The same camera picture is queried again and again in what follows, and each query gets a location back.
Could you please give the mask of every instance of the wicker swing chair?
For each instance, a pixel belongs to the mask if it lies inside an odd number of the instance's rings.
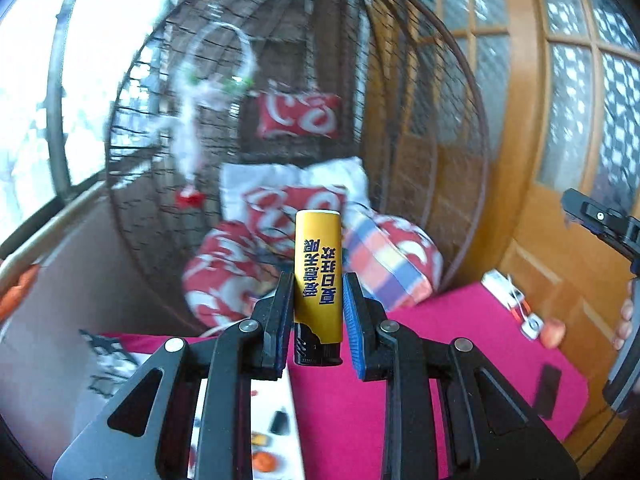
[[[202,209],[174,204],[184,178],[170,136],[150,118],[173,114],[175,67],[198,31],[219,20],[251,38],[256,91],[318,88],[342,99],[337,140],[255,136],[251,95],[229,110],[198,109],[205,164]],[[233,31],[208,34],[195,54],[199,77],[230,77],[242,50]],[[145,40],[118,88],[106,138],[107,184],[122,239],[161,303],[194,327],[180,277],[221,220],[220,166],[300,167],[359,156],[376,211],[423,228],[444,257],[450,284],[484,203],[488,133],[476,80],[442,22],[419,0],[182,0]]]

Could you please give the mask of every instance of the yellow object on tray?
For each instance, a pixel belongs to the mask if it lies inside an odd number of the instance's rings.
[[[295,361],[300,365],[342,363],[342,224],[340,213],[296,214]]]

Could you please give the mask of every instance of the plaid cloth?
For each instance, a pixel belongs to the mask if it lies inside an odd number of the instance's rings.
[[[417,226],[398,217],[357,212],[344,235],[346,267],[385,310],[414,306],[438,286],[442,256]]]

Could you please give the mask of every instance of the wall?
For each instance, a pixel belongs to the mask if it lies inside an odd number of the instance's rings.
[[[47,475],[72,439],[91,354],[78,329],[192,335],[154,304],[105,198],[44,264],[0,343],[0,413]]]

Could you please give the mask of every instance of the pink tablecloth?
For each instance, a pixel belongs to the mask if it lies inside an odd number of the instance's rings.
[[[588,399],[587,381],[555,350],[530,342],[513,316],[482,285],[460,288],[390,317],[424,338],[449,343],[471,339],[530,404],[545,363],[562,370],[551,420],[564,440]],[[153,352],[166,338],[121,336],[129,351]],[[385,384],[362,383],[351,367],[345,336],[344,365],[332,368],[289,367],[302,444],[306,480],[373,480],[380,477],[384,433]],[[446,476],[442,428],[436,422],[440,477]]]

